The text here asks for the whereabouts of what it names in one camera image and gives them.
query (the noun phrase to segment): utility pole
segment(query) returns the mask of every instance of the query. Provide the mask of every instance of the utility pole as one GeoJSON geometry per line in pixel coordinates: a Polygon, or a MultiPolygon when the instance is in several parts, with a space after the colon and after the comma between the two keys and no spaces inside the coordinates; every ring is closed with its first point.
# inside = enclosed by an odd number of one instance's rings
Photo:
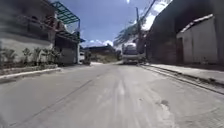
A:
{"type": "Polygon", "coordinates": [[[138,29],[138,40],[137,40],[137,50],[138,52],[140,52],[140,43],[142,43],[142,31],[141,31],[141,23],[140,23],[140,20],[139,20],[139,12],[138,12],[138,7],[136,7],[136,15],[137,15],[137,29],[138,29]]]}

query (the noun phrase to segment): curb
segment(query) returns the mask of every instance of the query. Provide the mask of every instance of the curb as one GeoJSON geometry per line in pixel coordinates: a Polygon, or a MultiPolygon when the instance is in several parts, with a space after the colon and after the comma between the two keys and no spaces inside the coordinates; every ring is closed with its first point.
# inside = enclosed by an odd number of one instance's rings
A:
{"type": "Polygon", "coordinates": [[[200,87],[202,89],[206,89],[206,90],[209,90],[209,91],[212,91],[212,92],[215,92],[215,93],[224,95],[223,86],[217,87],[217,86],[214,86],[212,84],[202,83],[200,81],[195,81],[195,80],[192,80],[192,79],[183,77],[183,76],[177,77],[178,75],[175,75],[175,74],[172,75],[170,73],[165,73],[164,71],[159,71],[158,69],[149,69],[149,68],[147,68],[146,66],[143,66],[143,65],[141,65],[141,67],[144,68],[145,70],[150,70],[150,71],[156,72],[158,74],[161,74],[161,75],[168,76],[170,78],[176,79],[178,81],[185,82],[185,83],[189,83],[191,85],[200,87]]]}
{"type": "Polygon", "coordinates": [[[0,76],[0,83],[7,83],[11,81],[16,81],[17,79],[20,79],[23,77],[39,76],[42,74],[50,74],[50,73],[59,72],[59,71],[61,71],[61,68],[45,69],[41,71],[32,71],[32,72],[23,72],[23,73],[17,73],[17,74],[4,75],[4,76],[0,76]]]}
{"type": "Polygon", "coordinates": [[[156,67],[156,66],[151,66],[151,65],[149,65],[149,67],[157,68],[157,69],[163,70],[163,71],[168,71],[168,72],[174,73],[175,75],[181,75],[183,77],[187,77],[188,79],[191,79],[191,80],[194,79],[196,81],[200,81],[200,82],[207,83],[207,84],[213,84],[216,86],[221,86],[224,88],[224,81],[219,81],[217,79],[203,78],[203,77],[189,75],[186,73],[181,73],[181,72],[177,72],[177,71],[173,71],[173,70],[169,70],[169,69],[165,69],[165,68],[160,68],[160,67],[156,67]]]}

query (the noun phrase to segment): house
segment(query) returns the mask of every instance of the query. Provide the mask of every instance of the house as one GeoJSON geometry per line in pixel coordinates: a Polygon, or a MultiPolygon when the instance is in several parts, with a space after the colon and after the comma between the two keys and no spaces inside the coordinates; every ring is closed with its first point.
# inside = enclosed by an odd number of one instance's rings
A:
{"type": "Polygon", "coordinates": [[[98,46],[98,47],[86,47],[84,51],[90,51],[92,61],[111,61],[109,59],[116,58],[116,51],[111,45],[98,46]]]}
{"type": "Polygon", "coordinates": [[[15,50],[15,61],[21,60],[25,48],[31,51],[55,48],[63,54],[59,63],[78,62],[79,28],[70,33],[65,25],[78,23],[80,27],[80,20],[63,4],[48,0],[4,0],[0,6],[0,47],[15,50]]]}
{"type": "Polygon", "coordinates": [[[218,63],[215,17],[211,14],[195,20],[177,35],[183,46],[184,63],[218,63]]]}

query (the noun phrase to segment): concrete wall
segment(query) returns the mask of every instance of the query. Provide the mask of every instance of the concrete wall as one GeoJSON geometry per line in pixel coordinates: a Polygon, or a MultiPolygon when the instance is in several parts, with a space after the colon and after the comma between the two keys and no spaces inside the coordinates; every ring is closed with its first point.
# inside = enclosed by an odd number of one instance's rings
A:
{"type": "Polygon", "coordinates": [[[0,32],[0,47],[15,50],[15,53],[18,55],[15,61],[20,61],[21,57],[23,57],[22,51],[25,48],[28,48],[31,51],[37,47],[50,48],[52,47],[52,43],[49,41],[36,40],[33,38],[0,32]]]}
{"type": "Polygon", "coordinates": [[[155,51],[154,53],[148,53],[148,59],[159,63],[165,64],[176,64],[177,54],[176,54],[176,41],[175,39],[170,39],[164,43],[158,43],[156,47],[150,49],[155,51]]]}
{"type": "Polygon", "coordinates": [[[224,0],[210,0],[215,16],[215,30],[218,46],[219,63],[224,65],[224,0]]]}
{"type": "Polygon", "coordinates": [[[218,63],[214,18],[206,20],[177,36],[183,38],[186,63],[218,63]]]}
{"type": "Polygon", "coordinates": [[[46,15],[54,16],[54,8],[44,0],[15,0],[14,2],[0,1],[0,11],[7,15],[35,16],[43,21],[46,15]]]}
{"type": "Polygon", "coordinates": [[[61,51],[61,54],[62,54],[62,57],[59,59],[59,63],[74,64],[77,62],[76,51],[68,49],[68,48],[63,48],[61,51]]]}

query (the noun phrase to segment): railing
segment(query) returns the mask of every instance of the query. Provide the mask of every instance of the railing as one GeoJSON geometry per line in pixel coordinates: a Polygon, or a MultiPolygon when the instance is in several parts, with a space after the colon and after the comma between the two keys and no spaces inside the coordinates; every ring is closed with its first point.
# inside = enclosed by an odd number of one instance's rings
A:
{"type": "Polygon", "coordinates": [[[37,20],[25,16],[12,18],[6,24],[8,29],[5,31],[7,32],[41,40],[49,40],[49,32],[53,30],[37,20]]]}
{"type": "MultiPolygon", "coordinates": [[[[51,41],[51,38],[54,38],[53,34],[57,33],[58,36],[68,39],[68,37],[64,34],[58,34],[59,30],[34,18],[23,15],[11,17],[12,18],[10,18],[10,20],[5,21],[7,28],[4,31],[48,41],[51,41]]],[[[79,32],[73,33],[73,35],[79,39],[79,32]]]]}

